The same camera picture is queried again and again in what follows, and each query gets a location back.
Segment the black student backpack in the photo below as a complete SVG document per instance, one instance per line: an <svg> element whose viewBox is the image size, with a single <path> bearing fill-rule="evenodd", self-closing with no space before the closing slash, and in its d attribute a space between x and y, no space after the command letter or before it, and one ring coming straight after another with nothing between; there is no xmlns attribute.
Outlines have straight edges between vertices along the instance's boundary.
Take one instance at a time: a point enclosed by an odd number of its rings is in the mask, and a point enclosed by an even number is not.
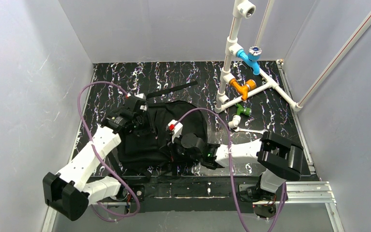
<svg viewBox="0 0 371 232"><path fill-rule="evenodd" d="M155 128L155 135L137 136L131 131L124 132L121 143L111 151L109 161L119 176L126 170L150 178L149 167L160 167L165 172L173 172L177 167L185 169L197 162L185 165L173 164L164 152L164 146L171 142L167 125L171 120L177 120L183 125L182 135L193 133L208 142L207 123L204 115L196 106L185 101L149 102L150 98L175 92L197 84L192 81L169 89L160 90L146 95L147 111Z"/></svg>

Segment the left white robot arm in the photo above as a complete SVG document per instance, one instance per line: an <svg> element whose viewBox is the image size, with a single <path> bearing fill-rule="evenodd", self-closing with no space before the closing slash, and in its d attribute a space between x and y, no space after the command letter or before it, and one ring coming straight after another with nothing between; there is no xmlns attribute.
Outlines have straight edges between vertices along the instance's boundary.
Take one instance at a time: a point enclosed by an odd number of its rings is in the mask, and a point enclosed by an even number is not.
<svg viewBox="0 0 371 232"><path fill-rule="evenodd" d="M121 143L124 132L144 122L147 101L144 94L129 96L98 126L92 140L56 174L43 178L45 203L71 221L79 219L89 205L118 194L121 183L106 176L88 183L94 170Z"/></svg>

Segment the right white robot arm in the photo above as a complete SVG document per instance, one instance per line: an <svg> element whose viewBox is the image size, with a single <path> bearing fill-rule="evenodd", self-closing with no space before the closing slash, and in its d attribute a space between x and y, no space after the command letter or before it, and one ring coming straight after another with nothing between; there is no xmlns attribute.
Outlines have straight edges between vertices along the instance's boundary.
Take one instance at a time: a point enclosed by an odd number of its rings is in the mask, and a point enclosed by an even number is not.
<svg viewBox="0 0 371 232"><path fill-rule="evenodd" d="M260 139L236 145L209 144L193 133L180 135L168 144L174 162L199 162L208 169L235 163L258 163L265 167L255 186L241 190L242 201L271 200L286 181L299 181L303 147L271 131Z"/></svg>

